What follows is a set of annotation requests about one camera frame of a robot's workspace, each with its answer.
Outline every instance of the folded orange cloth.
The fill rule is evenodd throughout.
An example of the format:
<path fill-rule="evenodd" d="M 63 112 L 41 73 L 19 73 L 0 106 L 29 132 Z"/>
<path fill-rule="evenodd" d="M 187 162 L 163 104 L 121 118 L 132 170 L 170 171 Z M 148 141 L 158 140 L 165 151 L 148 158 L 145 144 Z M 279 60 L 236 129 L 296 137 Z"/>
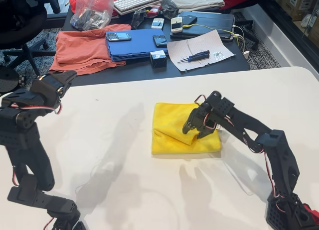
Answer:
<path fill-rule="evenodd" d="M 106 31 L 131 30 L 128 24 L 113 24 L 88 31 L 61 31 L 56 35 L 56 54 L 49 72 L 75 70 L 78 75 L 123 66 L 113 62 L 105 40 Z"/>

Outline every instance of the small black box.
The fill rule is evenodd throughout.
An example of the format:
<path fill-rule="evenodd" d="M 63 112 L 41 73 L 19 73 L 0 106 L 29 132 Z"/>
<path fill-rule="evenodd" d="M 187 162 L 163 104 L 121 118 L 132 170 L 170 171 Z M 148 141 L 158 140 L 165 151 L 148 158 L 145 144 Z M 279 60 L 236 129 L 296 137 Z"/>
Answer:
<path fill-rule="evenodd" d="M 166 55 L 163 50 L 151 52 L 152 67 L 165 67 L 167 63 Z"/>

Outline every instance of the black robotic arm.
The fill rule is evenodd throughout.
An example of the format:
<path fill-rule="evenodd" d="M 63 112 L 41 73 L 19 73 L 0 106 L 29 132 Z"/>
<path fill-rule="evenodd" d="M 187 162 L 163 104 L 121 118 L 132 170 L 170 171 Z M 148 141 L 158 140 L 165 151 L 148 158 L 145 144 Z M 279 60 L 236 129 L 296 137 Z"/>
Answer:
<path fill-rule="evenodd" d="M 276 230 L 319 230 L 318 212 L 312 211 L 293 193 L 300 173 L 285 133 L 272 130 L 237 110 L 232 102 L 222 98 L 217 91 L 193 109 L 183 127 L 183 133 L 187 134 L 196 128 L 200 132 L 197 138 L 203 138 L 213 133 L 218 124 L 246 144 L 253 153 L 264 153 L 266 165 L 269 159 L 272 177 L 268 166 L 267 171 L 273 192 L 268 198 L 268 224 Z M 253 140 L 246 129 L 257 133 L 257 138 Z"/>
<path fill-rule="evenodd" d="M 60 99 L 75 77 L 75 71 L 46 74 L 33 81 L 30 91 L 20 89 L 4 97 L 0 107 L 0 145 L 7 149 L 16 185 L 11 188 L 8 200 L 47 209 L 51 217 L 57 218 L 54 230 L 72 230 L 74 226 L 74 230 L 85 230 L 85 227 L 78 222 L 80 212 L 73 200 L 43 192 L 53 188 L 54 177 L 35 119 L 62 110 Z M 33 174 L 28 173 L 27 166 Z"/>

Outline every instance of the cell phone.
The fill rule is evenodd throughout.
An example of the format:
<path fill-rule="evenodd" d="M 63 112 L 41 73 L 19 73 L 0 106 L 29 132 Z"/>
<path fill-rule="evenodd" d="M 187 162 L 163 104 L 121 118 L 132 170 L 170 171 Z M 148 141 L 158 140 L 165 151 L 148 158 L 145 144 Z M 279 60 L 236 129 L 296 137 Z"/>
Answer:
<path fill-rule="evenodd" d="M 164 18 L 154 18 L 151 28 L 162 29 L 164 25 Z"/>
<path fill-rule="evenodd" d="M 197 17 L 192 15 L 187 15 L 183 18 L 183 25 L 191 25 L 197 21 Z"/>
<path fill-rule="evenodd" d="M 182 17 L 175 17 L 170 20 L 170 31 L 172 33 L 183 32 L 183 19 Z"/>
<path fill-rule="evenodd" d="M 110 42 L 131 40 L 131 35 L 127 32 L 108 32 L 106 38 Z"/>
<path fill-rule="evenodd" d="M 153 36 L 156 47 L 166 47 L 167 40 L 164 35 L 154 35 Z"/>

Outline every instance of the white keyboard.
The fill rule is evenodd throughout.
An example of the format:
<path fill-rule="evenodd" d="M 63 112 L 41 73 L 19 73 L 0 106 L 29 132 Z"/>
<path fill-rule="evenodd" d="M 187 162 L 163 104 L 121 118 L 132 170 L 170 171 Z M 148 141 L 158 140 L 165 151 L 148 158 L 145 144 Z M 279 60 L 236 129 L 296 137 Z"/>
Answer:
<path fill-rule="evenodd" d="M 116 0 L 114 1 L 114 9 L 120 15 L 124 15 L 144 7 L 152 6 L 160 3 L 162 0 Z"/>

